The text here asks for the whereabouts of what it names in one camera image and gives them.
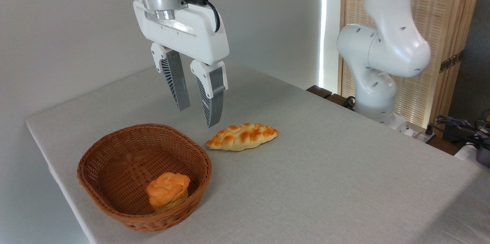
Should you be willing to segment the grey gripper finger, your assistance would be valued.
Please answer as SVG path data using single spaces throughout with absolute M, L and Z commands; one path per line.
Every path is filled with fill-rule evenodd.
M 179 52 L 154 42 L 152 55 L 158 73 L 164 75 L 180 111 L 190 107 L 184 70 Z
M 213 127 L 222 116 L 224 91 L 228 89 L 227 75 L 223 61 L 207 65 L 193 60 L 190 65 L 197 78 L 198 89 L 207 121 L 207 127 Z

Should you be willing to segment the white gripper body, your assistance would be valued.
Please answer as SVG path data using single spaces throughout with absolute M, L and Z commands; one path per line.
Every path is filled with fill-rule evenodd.
M 188 5 L 175 10 L 175 19 L 158 19 L 139 1 L 134 11 L 145 38 L 191 58 L 213 65 L 228 56 L 230 50 L 224 25 L 216 33 L 216 18 L 208 6 Z

